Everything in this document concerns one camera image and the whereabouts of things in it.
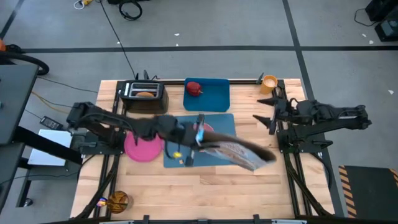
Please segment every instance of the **pink plate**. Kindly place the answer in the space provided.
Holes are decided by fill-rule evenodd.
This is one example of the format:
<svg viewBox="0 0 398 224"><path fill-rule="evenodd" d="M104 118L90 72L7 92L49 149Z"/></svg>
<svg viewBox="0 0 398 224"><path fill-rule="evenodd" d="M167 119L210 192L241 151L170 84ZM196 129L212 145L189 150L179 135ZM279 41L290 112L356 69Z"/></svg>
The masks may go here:
<svg viewBox="0 0 398 224"><path fill-rule="evenodd" d="M156 135L151 141L138 139L138 145L134 140L132 132L129 132L124 140L124 151L134 161L150 162L154 160L164 148L164 141Z"/></svg>

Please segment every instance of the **blue mat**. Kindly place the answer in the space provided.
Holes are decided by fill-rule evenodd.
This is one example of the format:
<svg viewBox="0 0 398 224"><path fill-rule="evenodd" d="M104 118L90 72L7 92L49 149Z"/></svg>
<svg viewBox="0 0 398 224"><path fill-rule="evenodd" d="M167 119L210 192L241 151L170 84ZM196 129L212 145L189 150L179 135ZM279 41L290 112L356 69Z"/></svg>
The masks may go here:
<svg viewBox="0 0 398 224"><path fill-rule="evenodd" d="M197 82L203 92L192 96L185 88L188 82ZM225 112L229 108L229 80L217 78L186 78L184 108L189 111Z"/></svg>
<svg viewBox="0 0 398 224"><path fill-rule="evenodd" d="M176 118L179 122L190 121L195 123L198 116L176 116ZM209 124L214 129L214 132L236 136L234 116L232 114L205 115L205 123ZM171 156L178 150L178 144L172 142L168 142L167 147ZM185 158L189 155L190 149L189 147L180 146L180 152L182 153L182 157L179 159L169 159L164 153L164 167L185 167L184 164L180 164L180 160L182 159L185 162ZM231 164L230 161L219 159L205 152L195 152L193 161L193 166L219 166Z"/></svg>

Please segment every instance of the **orange striped tape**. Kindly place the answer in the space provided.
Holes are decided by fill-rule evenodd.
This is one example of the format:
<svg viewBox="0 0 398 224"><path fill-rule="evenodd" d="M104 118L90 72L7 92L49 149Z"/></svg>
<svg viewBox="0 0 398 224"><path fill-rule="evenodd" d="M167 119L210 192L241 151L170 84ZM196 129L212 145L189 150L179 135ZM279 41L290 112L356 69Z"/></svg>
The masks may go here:
<svg viewBox="0 0 398 224"><path fill-rule="evenodd" d="M398 173L394 169L390 169L390 171L392 172L392 175L394 176L394 179L396 180L396 184L397 184L397 187L398 187Z"/></svg>
<svg viewBox="0 0 398 224"><path fill-rule="evenodd" d="M356 218L354 197L351 192L351 186L349 185L347 170L344 166L339 166L338 172L340 173L341 185L343 187L344 198L346 199L348 218Z"/></svg>

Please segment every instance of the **concrete floor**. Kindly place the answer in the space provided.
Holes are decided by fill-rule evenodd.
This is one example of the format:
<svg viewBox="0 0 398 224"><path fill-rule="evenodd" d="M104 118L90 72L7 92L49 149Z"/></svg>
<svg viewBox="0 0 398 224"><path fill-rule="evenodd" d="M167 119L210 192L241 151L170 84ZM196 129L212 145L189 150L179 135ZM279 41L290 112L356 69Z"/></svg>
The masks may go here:
<svg viewBox="0 0 398 224"><path fill-rule="evenodd" d="M2 1L0 30L18 1ZM119 48L120 45L99 3L92 2L84 10L77 11L73 8L75 0L20 1L22 6L4 38L7 44L44 52L72 48L103 51L31 54L49 65L50 73L46 78L91 90L98 89L100 80L132 79L123 53L106 52L106 48ZM288 0L288 3L301 46L396 45L381 43L372 27L353 21L355 10L366 7L369 0ZM151 52L127 53L136 72L146 69L150 76L160 78L255 78L265 72L278 78L305 79L300 72L302 62L297 59L293 47L284 51L156 50L156 47L175 47L176 44L181 47L293 46L283 1L153 0L141 5L143 16L133 22L124 20L116 7L104 2L125 47L153 47ZM363 11L358 19L370 23ZM339 130L326 134L327 139L335 142L329 152L336 174L339 165L398 169L393 134L398 125L395 119L397 59L398 52L391 50L303 52L316 99L335 106L364 104L373 121L365 131ZM45 80L37 80L34 90L50 101L66 105L96 99L94 93L72 90ZM397 93L392 95L388 90ZM65 114L48 109L34 96L26 108L65 124ZM24 113L20 125L35 132L43 128L39 119L29 113ZM24 156L29 154L30 150L26 149ZM16 176L20 175L24 175L23 170L18 170ZM0 223L44 223L69 217L75 180L35 181L28 195L35 202L33 206L16 208L21 182L14 181Z"/></svg>

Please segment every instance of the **blue tray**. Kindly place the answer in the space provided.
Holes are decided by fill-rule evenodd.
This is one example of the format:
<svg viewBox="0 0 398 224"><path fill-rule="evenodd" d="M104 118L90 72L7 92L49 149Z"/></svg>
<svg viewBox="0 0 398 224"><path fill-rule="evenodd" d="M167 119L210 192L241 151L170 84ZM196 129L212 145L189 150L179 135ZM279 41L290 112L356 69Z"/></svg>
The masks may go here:
<svg viewBox="0 0 398 224"><path fill-rule="evenodd" d="M188 82L197 82L203 92L199 96L188 93ZM186 78L183 105L189 111L225 112L229 108L229 80L217 78Z"/></svg>
<svg viewBox="0 0 398 224"><path fill-rule="evenodd" d="M195 122L198 116L176 116L177 120L181 123L184 121ZM214 132L229 134L230 136L236 136L235 123L233 114L211 114L205 115L205 123L209 124ZM178 150L178 144L168 142L167 149L170 155ZM186 146L180 146L180 152L182 154L181 159L184 161L190 153L190 148ZM184 164L180 164L180 159L169 159L166 154L163 155L163 165L166 168L173 167L185 167ZM196 152L193 160L193 166L222 166L231 165L230 161L219 159L215 156L209 155L205 152Z"/></svg>

